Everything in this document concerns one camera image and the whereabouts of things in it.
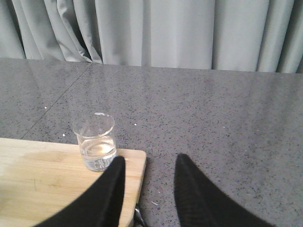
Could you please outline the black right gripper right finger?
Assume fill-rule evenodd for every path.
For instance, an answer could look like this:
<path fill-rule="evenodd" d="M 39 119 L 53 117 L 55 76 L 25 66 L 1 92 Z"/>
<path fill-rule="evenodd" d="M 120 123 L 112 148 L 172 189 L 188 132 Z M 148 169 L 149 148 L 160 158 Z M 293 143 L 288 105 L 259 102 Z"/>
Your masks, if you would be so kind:
<path fill-rule="evenodd" d="M 269 227 L 222 192 L 186 154 L 178 154 L 174 198 L 182 227 Z"/>

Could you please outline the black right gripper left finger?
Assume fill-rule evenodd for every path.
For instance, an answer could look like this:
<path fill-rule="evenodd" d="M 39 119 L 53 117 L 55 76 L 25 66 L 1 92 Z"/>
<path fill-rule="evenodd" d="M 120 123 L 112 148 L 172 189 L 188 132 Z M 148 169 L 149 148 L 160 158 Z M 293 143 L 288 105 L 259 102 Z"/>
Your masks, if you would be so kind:
<path fill-rule="evenodd" d="M 36 226 L 117 227 L 124 193 L 125 158 L 118 156 L 80 197 Z"/>

